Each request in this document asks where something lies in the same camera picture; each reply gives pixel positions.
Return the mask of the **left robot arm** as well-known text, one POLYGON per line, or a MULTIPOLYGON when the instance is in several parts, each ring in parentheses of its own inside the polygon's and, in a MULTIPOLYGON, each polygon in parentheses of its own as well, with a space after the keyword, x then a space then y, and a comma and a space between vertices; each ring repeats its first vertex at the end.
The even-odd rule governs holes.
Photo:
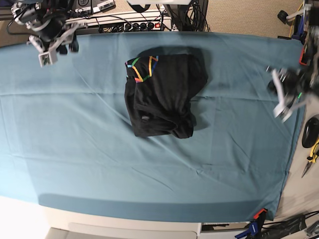
POLYGON ((306 104, 309 96, 319 95, 319 2, 305 0, 298 11, 288 14, 280 11, 277 18, 287 24, 292 21, 289 39, 296 39, 302 44, 299 57, 301 69, 275 69, 267 67, 272 81, 268 89, 278 98, 274 108, 276 116, 290 113, 306 104))

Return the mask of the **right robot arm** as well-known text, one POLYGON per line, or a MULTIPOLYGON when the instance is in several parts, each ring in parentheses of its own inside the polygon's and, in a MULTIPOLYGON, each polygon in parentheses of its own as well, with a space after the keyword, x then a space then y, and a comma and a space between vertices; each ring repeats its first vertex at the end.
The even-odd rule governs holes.
POLYGON ((79 51, 76 31, 86 24, 68 20, 92 12, 79 7, 76 0, 14 0, 11 13, 7 33, 28 36, 27 42, 37 49, 39 59, 52 64, 58 54, 79 51))

